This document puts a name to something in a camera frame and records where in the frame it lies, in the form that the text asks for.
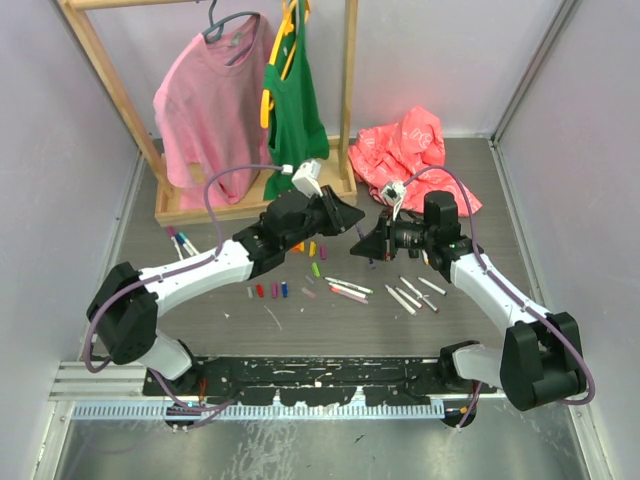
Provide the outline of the green marker cap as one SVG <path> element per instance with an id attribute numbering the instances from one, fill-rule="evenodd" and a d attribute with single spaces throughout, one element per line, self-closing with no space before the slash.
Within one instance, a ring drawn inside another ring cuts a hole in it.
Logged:
<path id="1" fill-rule="evenodd" d="M 313 272 L 314 277 L 320 278 L 321 277 L 321 273 L 320 273 L 318 264 L 316 262 L 312 262 L 311 268 L 312 268 L 312 272 Z"/>

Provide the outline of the pink pen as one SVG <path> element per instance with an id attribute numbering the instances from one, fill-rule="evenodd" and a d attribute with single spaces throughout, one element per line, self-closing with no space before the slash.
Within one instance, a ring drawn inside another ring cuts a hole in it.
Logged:
<path id="1" fill-rule="evenodd" d="M 369 301 L 367 300 L 366 296 L 363 294 L 360 294 L 358 292 L 352 293 L 351 291 L 347 291 L 346 289 L 341 289 L 341 288 L 337 288 L 336 286 L 333 286 L 330 288 L 330 291 L 338 294 L 340 296 L 343 296 L 345 298 L 349 298 L 350 300 L 356 301 L 358 303 L 361 304 L 368 304 Z"/>

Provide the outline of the brown marker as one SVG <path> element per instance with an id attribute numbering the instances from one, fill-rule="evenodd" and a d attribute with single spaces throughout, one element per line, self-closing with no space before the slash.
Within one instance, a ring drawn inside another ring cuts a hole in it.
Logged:
<path id="1" fill-rule="evenodd" d="M 407 286 L 407 288 L 416 296 L 417 300 L 422 301 L 427 305 L 434 313 L 439 313 L 439 308 L 429 299 L 429 297 L 418 290 L 409 280 L 403 276 L 399 277 L 400 281 Z"/>

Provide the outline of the red capped marker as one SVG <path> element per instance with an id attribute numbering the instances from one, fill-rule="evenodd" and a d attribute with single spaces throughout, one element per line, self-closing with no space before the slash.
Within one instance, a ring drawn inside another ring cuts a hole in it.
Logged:
<path id="1" fill-rule="evenodd" d="M 403 290 L 400 287 L 395 287 L 396 291 L 405 299 L 407 300 L 413 307 L 415 307 L 416 309 L 422 309 L 423 306 L 422 304 L 414 299 L 409 293 L 407 293 L 405 290 Z"/>

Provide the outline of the clear pink pen cap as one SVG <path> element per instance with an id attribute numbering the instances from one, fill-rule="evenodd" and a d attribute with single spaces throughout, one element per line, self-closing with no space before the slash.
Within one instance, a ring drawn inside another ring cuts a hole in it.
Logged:
<path id="1" fill-rule="evenodd" d="M 311 298 L 311 299 L 316 299 L 317 298 L 317 295 L 313 291 L 307 289 L 306 287 L 302 287 L 301 288 L 301 292 L 304 295 L 306 295 L 307 297 Z"/>

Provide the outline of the green capped marker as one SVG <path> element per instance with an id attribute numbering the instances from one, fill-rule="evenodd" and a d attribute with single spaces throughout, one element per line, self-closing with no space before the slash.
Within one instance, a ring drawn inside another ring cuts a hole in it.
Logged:
<path id="1" fill-rule="evenodd" d="M 365 286 L 357 285 L 357 284 L 352 283 L 352 282 L 348 282 L 348 281 L 344 281 L 344 280 L 340 280 L 340 279 L 336 279 L 336 278 L 328 277 L 328 276 L 325 276 L 324 279 L 329 283 L 333 283 L 333 284 L 336 284 L 336 285 L 342 285 L 344 287 L 350 288 L 352 290 L 357 290 L 357 291 L 360 291 L 360 292 L 365 293 L 365 294 L 373 294 L 374 293 L 373 289 L 365 287 Z"/>

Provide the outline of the dark purple pen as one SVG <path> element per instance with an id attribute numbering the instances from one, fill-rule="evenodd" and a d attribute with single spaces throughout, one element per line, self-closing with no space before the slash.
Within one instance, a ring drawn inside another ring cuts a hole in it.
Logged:
<path id="1" fill-rule="evenodd" d="M 360 223 L 359 223 L 359 222 L 357 222 L 357 223 L 356 223 L 356 225 L 355 225 L 355 227 L 356 227 L 356 231 L 357 231 L 357 234 L 358 234 L 358 236 L 359 236 L 359 239 L 360 239 L 360 240 L 363 240 L 365 235 L 364 235 L 364 232 L 363 232 L 363 230 L 362 230 L 362 228 L 361 228 Z M 371 269 L 375 269 L 375 268 L 376 268 L 376 265 L 375 265 L 375 263 L 374 263 L 374 260 L 373 260 L 373 259 L 368 258 L 368 263 L 369 263 L 369 265 L 370 265 L 370 268 L 371 268 Z"/>

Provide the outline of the grey capped white marker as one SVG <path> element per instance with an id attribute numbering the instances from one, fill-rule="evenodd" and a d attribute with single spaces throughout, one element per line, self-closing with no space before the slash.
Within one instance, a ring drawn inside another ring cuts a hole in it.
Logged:
<path id="1" fill-rule="evenodd" d="M 354 290 L 344 285 L 340 285 L 336 283 L 329 283 L 329 287 L 332 291 L 339 292 L 343 296 L 349 296 L 350 298 L 358 299 L 359 301 L 362 301 L 362 302 L 367 301 L 367 295 L 358 290 Z"/>

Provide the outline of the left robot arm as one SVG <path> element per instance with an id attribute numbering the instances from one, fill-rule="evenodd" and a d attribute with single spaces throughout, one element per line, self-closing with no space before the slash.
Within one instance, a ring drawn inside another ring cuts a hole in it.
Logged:
<path id="1" fill-rule="evenodd" d="M 289 190 L 220 247 L 160 267 L 113 267 L 87 308 L 88 335 L 100 339 L 110 362 L 139 362 L 176 395 L 191 395 L 200 384 L 193 354 L 163 334 L 158 319 L 204 293 L 257 278 L 281 265 L 302 241 L 340 235 L 364 216 L 329 186 L 312 196 Z"/>

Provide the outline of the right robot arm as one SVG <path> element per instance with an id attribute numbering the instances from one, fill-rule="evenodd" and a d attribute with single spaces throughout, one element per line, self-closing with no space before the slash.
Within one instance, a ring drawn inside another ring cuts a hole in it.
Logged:
<path id="1" fill-rule="evenodd" d="M 576 320 L 553 314 L 518 290 L 462 232 L 452 193 L 424 198 L 422 219 L 399 219 L 405 189 L 398 182 L 382 190 L 385 209 L 374 229 L 350 252 L 391 261 L 398 250 L 422 250 L 429 266 L 473 300 L 500 331 L 503 345 L 488 348 L 470 340 L 441 349 L 437 368 L 444 390 L 459 394 L 473 381 L 502 390 L 521 411 L 588 391 Z"/>

